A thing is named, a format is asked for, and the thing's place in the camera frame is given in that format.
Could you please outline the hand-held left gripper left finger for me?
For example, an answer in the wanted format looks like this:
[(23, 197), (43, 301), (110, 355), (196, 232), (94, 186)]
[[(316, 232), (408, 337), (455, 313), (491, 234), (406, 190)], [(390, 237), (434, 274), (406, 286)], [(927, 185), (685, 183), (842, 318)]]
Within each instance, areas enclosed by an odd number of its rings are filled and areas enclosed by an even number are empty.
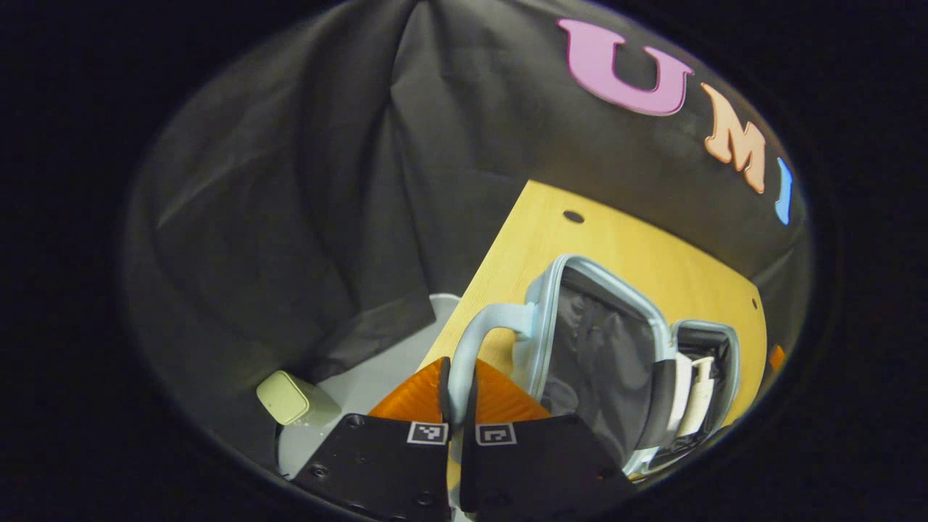
[(371, 521), (450, 521), (450, 365), (441, 357), (369, 413), (345, 414), (295, 484)]

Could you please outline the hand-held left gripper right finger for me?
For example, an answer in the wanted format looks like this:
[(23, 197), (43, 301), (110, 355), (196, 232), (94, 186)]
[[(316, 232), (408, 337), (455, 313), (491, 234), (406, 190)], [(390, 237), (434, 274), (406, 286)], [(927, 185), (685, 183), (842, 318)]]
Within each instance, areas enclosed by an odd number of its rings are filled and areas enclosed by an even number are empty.
[(553, 415), (478, 360), (458, 504), (473, 521), (600, 521), (639, 488), (576, 414)]

